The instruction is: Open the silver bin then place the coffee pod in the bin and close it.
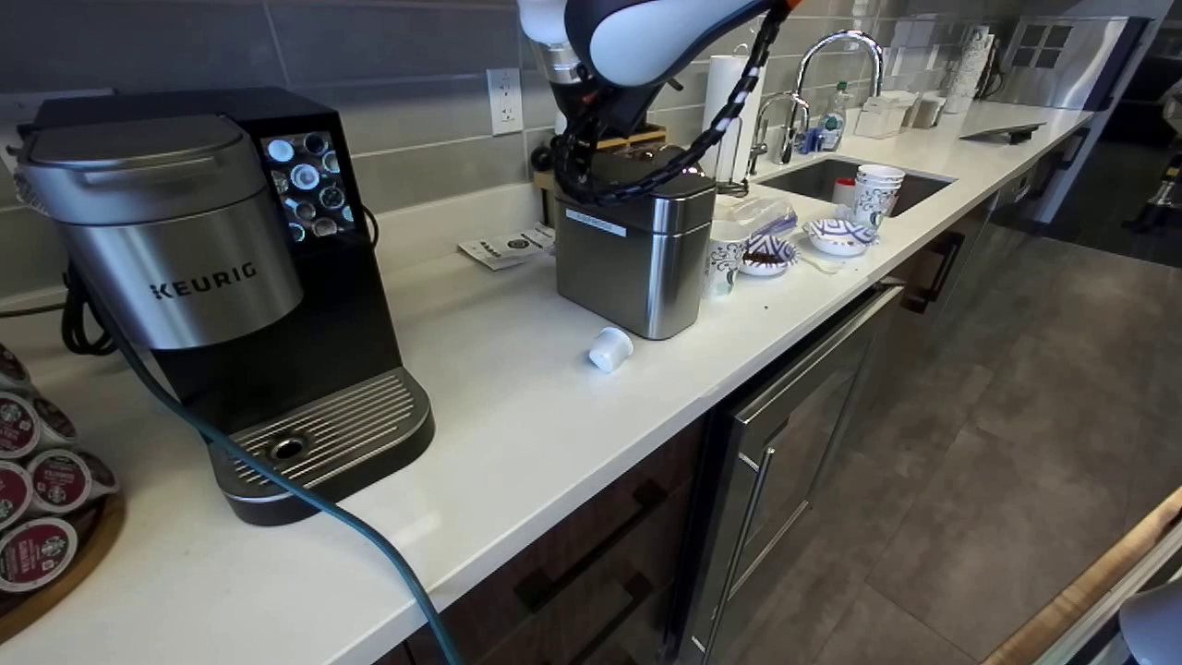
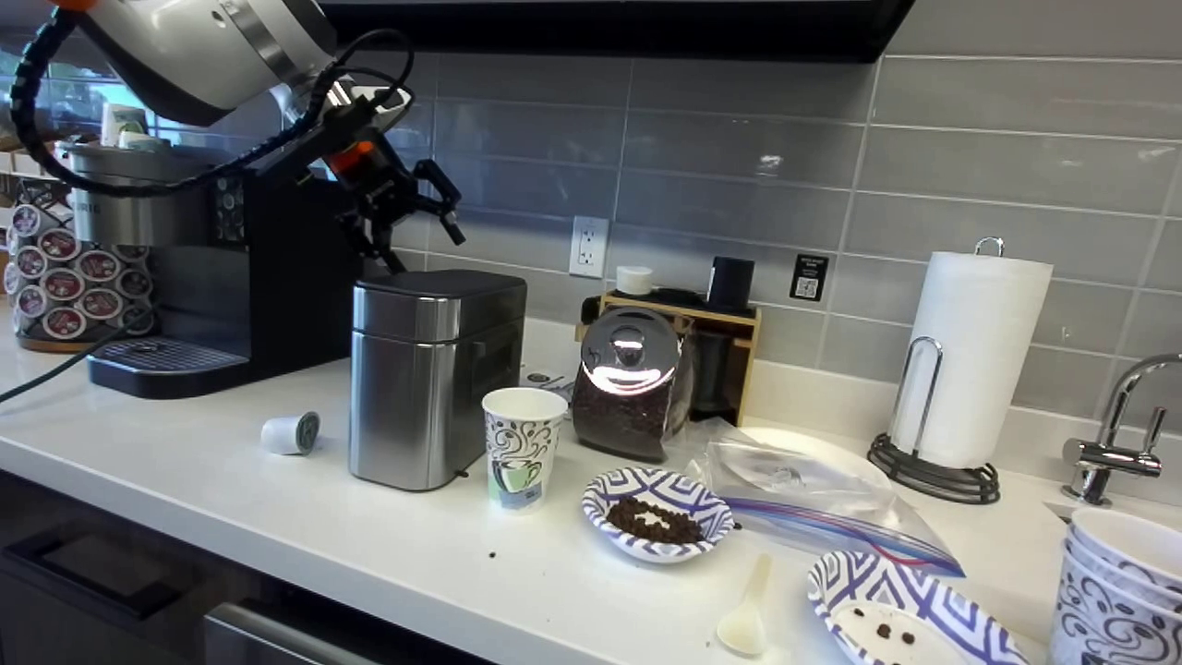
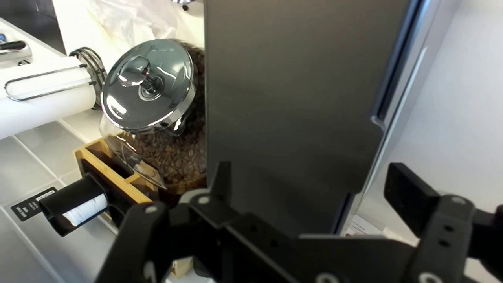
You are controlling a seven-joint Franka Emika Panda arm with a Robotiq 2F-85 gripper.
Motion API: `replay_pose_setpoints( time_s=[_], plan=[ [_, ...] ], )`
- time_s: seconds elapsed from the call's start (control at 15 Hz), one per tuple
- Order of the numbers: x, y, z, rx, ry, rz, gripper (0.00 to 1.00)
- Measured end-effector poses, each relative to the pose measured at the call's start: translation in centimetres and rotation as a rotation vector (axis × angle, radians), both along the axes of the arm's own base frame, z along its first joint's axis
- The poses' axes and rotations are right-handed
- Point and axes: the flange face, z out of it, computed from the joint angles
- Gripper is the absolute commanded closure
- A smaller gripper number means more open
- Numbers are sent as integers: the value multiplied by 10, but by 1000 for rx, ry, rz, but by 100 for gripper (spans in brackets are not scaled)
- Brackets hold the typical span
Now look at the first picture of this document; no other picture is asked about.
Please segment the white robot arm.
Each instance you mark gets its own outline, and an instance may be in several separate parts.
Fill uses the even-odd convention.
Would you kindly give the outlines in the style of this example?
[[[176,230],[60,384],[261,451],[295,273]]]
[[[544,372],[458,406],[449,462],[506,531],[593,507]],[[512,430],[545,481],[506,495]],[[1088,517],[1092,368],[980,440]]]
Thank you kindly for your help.
[[[800,0],[515,0],[520,32],[544,52],[563,129],[551,139],[552,181],[582,204],[620,204],[695,167],[742,114],[779,27]],[[609,129],[631,134],[664,82],[722,32],[756,18],[737,82],[709,126],[664,167],[604,186],[591,175]]]

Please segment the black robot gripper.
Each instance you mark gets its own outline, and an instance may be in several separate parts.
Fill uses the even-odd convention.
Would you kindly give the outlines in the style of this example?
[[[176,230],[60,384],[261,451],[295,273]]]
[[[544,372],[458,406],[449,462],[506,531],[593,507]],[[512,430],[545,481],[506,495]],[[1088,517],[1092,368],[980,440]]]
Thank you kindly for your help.
[[[609,186],[591,175],[599,156],[603,126],[593,118],[568,118],[551,139],[551,170],[563,194],[603,201]]]

